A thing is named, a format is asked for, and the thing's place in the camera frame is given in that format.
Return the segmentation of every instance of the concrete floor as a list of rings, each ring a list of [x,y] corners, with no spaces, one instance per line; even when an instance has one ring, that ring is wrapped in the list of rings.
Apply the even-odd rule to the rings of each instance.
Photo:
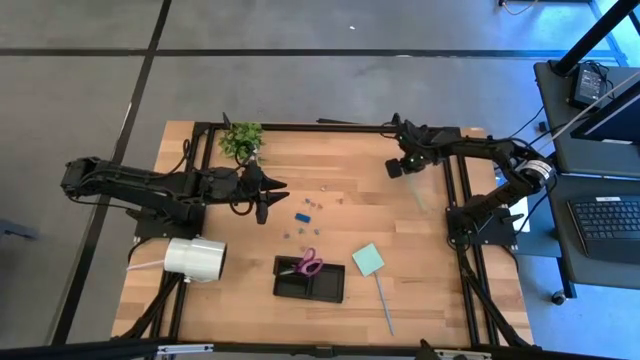
[[[0,48],[146,47],[160,5],[160,0],[5,0]],[[561,50],[594,21],[589,7],[580,4],[539,4],[512,17],[494,1],[183,0],[171,7],[160,47]],[[639,64],[637,34],[623,25],[615,35],[630,63]],[[608,45],[602,42],[598,49]],[[233,121],[325,117],[362,123],[388,121],[398,111],[417,123],[480,126],[506,136],[541,106],[535,61],[156,58],[124,163],[152,166],[165,121],[219,121],[222,111]],[[80,156],[110,157],[141,63],[140,58],[0,57],[5,126],[0,218],[41,233],[33,242],[17,237],[0,242],[0,347],[47,342],[90,212],[60,191],[64,163]],[[532,128],[522,133],[534,136]],[[133,227],[123,212],[109,211],[70,341],[108,338]],[[640,292],[579,286],[578,299],[555,307],[547,301],[560,288],[555,261],[521,258],[520,268],[538,345],[640,357],[632,345],[640,336]]]

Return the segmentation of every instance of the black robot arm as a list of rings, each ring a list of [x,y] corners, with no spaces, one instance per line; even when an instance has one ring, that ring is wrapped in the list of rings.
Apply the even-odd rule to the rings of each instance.
[[[507,180],[504,185],[487,195],[473,196],[448,215],[453,238],[477,234],[492,219],[494,210],[539,192],[554,173],[550,160],[513,139],[462,137],[457,128],[416,127],[408,120],[401,122],[398,114],[391,124],[397,128],[394,138],[405,153],[400,159],[387,161],[392,178],[421,171],[428,164],[437,165],[452,155],[493,160],[502,170]]]
[[[240,168],[243,172],[239,176],[236,171]],[[151,218],[176,226],[199,221],[202,208],[210,204],[230,204],[238,215],[248,214],[255,204],[256,220],[264,224],[268,207],[289,195],[270,192],[286,184],[268,178],[254,160],[236,169],[216,167],[161,174],[95,157],[80,158],[67,164],[61,186],[71,199],[108,195],[140,205],[140,211],[127,211],[137,220]],[[239,212],[239,203],[248,203],[248,209]]]

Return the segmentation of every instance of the wooden table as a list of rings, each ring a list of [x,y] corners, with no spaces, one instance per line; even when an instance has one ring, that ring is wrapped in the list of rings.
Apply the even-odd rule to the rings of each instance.
[[[167,123],[155,171],[175,166],[193,125]],[[463,133],[483,135],[480,129]],[[412,175],[415,193],[424,203],[422,210],[407,176],[393,180],[387,176],[384,161],[401,156],[395,141],[378,134],[278,131],[266,131],[264,140],[262,168],[268,176],[286,182],[291,195],[269,208],[266,225],[257,225],[253,214],[239,217],[228,206],[207,208],[203,236],[227,242],[227,262],[221,281],[188,286],[179,339],[418,346],[425,338],[438,347],[468,346],[460,274],[455,253],[445,241],[448,198],[442,167],[428,166]],[[461,198],[455,161],[452,164]],[[489,161],[468,159],[467,165],[474,193],[495,188]],[[215,146],[211,166],[234,167],[235,163]],[[310,207],[305,198],[323,208]],[[309,214],[311,223],[295,221],[296,212]],[[298,234],[301,227],[304,234]],[[291,237],[285,239],[285,233]],[[375,279],[364,278],[351,258],[371,242],[385,261],[379,275],[395,336],[389,333]],[[274,256],[301,256],[309,246],[325,262],[346,266],[342,304],[272,294]],[[162,259],[166,247],[166,239],[146,243],[131,263]],[[532,341],[513,259],[499,247],[483,249],[492,298],[520,336]],[[161,268],[155,268],[127,275],[113,335],[128,330],[142,314],[156,295],[161,273]],[[172,301],[165,308],[162,334],[168,332]],[[481,338],[487,342],[481,309],[476,300]]]

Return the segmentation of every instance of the monitor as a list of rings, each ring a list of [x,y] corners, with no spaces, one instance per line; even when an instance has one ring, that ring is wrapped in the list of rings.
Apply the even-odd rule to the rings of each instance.
[[[571,136],[640,145],[640,81],[591,115],[571,132]]]

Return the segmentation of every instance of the black tray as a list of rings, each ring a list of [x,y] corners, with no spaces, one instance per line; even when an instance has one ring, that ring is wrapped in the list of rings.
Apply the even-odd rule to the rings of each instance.
[[[344,296],[344,265],[323,264],[319,273],[307,277],[299,273],[279,275],[293,268],[302,258],[276,256],[273,295],[341,303]]]

